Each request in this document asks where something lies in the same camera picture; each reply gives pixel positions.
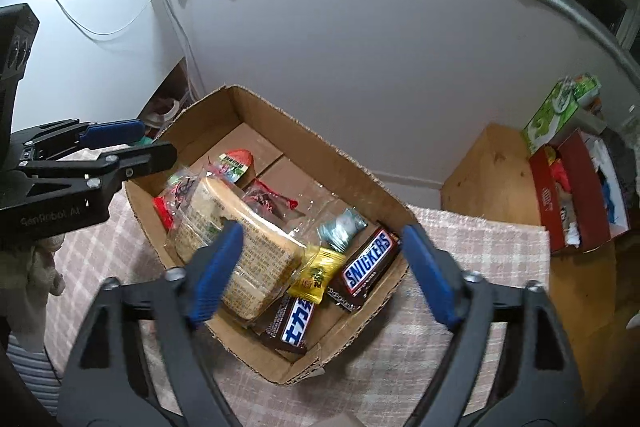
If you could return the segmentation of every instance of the yellow snack packet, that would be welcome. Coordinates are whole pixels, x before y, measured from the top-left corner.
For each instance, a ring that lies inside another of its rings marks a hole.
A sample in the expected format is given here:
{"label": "yellow snack packet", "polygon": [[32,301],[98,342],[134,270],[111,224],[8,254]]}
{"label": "yellow snack packet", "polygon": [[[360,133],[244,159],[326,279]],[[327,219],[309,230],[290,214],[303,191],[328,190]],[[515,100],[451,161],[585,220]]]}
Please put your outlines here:
{"label": "yellow snack packet", "polygon": [[300,277],[289,287],[287,293],[292,297],[300,297],[319,304],[326,286],[347,257],[323,247],[308,247],[305,257],[307,255],[310,261],[306,263],[300,272]]}

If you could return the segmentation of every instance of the open red box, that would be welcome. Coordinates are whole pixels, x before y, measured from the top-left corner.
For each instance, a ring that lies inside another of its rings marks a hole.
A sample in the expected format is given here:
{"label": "open red box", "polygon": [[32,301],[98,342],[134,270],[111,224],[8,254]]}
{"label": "open red box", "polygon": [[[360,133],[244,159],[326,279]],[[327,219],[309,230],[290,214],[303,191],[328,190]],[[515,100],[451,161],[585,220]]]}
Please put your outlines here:
{"label": "open red box", "polygon": [[579,131],[574,131],[562,142],[558,151],[572,188],[581,244],[577,249],[569,247],[564,242],[556,182],[551,175],[544,148],[540,148],[529,159],[529,164],[536,186],[540,219],[549,232],[551,252],[555,254],[594,250],[611,239],[600,180]]}

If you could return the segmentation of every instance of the plaid cloth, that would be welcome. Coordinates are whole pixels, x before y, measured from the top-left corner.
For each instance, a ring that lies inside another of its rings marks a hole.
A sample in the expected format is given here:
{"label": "plaid cloth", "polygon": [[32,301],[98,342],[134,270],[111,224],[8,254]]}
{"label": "plaid cloth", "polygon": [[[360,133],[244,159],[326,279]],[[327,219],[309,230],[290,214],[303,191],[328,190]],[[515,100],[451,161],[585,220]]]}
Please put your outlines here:
{"label": "plaid cloth", "polygon": [[[87,157],[86,154],[76,158]],[[465,269],[482,272],[492,282],[522,286],[529,279],[548,280],[549,245],[539,227],[493,223],[450,212],[412,207],[437,247],[450,251]],[[135,220],[124,192],[113,198],[111,219],[70,233],[56,254],[67,288],[50,298],[45,343],[53,364],[62,369],[82,318],[100,282],[114,275],[123,283],[158,277],[162,266]],[[164,407],[179,412],[169,387],[150,324],[142,325],[145,352]],[[324,375],[290,387],[263,380],[202,331],[207,369],[212,372],[244,425],[306,426],[342,411],[365,425],[402,425],[431,380],[450,333],[430,314],[409,274],[394,297]],[[481,373],[467,412],[481,408],[497,368],[504,328],[494,325]]]}

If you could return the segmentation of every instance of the screw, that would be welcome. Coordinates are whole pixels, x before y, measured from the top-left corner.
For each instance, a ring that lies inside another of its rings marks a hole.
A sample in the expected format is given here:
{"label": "screw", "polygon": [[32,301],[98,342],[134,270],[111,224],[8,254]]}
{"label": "screw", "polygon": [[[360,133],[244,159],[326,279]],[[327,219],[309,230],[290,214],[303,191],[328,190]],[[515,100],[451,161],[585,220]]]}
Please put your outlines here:
{"label": "screw", "polygon": [[542,285],[540,281],[527,281],[525,285],[526,289],[532,292],[540,293],[545,290],[545,287]]}
{"label": "screw", "polygon": [[115,278],[115,277],[109,277],[107,279],[104,280],[104,282],[102,283],[102,288],[105,290],[113,290],[114,288],[117,288],[118,286],[120,286],[120,281]]}
{"label": "screw", "polygon": [[482,274],[476,270],[466,271],[463,273],[462,277],[465,278],[465,281],[469,282],[480,282],[482,280]]}
{"label": "screw", "polygon": [[176,266],[175,268],[170,268],[164,273],[164,278],[168,281],[179,281],[180,279],[184,279],[186,272],[184,268],[180,268]]}

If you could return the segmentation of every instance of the chocolate bar wrapper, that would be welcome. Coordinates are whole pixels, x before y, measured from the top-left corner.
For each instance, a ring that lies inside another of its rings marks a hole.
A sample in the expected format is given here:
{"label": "chocolate bar wrapper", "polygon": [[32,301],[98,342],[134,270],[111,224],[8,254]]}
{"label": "chocolate bar wrapper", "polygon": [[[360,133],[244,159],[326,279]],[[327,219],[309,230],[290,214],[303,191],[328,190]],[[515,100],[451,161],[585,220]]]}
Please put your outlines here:
{"label": "chocolate bar wrapper", "polygon": [[398,254],[398,236],[378,227],[331,279],[327,293],[347,311],[362,308],[369,291],[384,275]]}
{"label": "chocolate bar wrapper", "polygon": [[315,309],[313,302],[285,295],[280,300],[275,318],[258,338],[273,349],[304,355],[305,331]]}

